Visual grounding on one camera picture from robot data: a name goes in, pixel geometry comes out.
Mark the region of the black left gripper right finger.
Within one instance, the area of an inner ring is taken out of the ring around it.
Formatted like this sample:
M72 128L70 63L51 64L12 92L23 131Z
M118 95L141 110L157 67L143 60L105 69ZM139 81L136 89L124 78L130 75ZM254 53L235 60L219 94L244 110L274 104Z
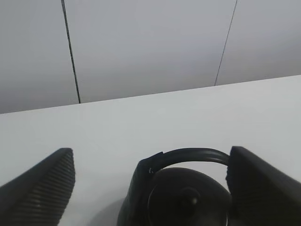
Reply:
M226 176L235 226L299 226L301 184L251 151L234 146Z

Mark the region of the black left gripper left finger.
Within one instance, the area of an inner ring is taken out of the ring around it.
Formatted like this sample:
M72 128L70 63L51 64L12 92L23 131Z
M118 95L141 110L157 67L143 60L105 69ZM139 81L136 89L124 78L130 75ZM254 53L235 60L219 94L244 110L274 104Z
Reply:
M60 148L0 187L0 224L58 225L74 185L73 150Z

